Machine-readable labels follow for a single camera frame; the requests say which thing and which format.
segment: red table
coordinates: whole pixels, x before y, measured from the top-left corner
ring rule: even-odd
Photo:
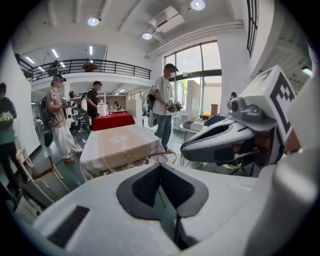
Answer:
[[[127,113],[115,113],[109,116],[96,117],[93,123],[93,131],[100,131],[115,127],[134,125],[132,115]]]

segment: green shirt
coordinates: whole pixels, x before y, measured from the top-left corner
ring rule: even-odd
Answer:
[[[0,98],[0,145],[15,141],[13,119],[16,117],[17,112],[11,100],[7,97]]]

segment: floral tablecloth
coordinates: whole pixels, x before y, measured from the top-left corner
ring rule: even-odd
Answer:
[[[166,154],[157,136],[133,124],[93,131],[83,149],[80,169],[86,181],[135,166],[165,163]]]

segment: camera lens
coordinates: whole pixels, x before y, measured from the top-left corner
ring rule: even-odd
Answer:
[[[237,112],[238,111],[238,103],[232,102],[231,109],[232,109],[232,112]]]

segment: ceiling air conditioner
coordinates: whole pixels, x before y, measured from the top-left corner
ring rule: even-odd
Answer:
[[[176,26],[184,23],[185,20],[181,14],[177,12],[172,6],[160,12],[150,21],[150,24],[156,27],[156,32],[166,33]]]

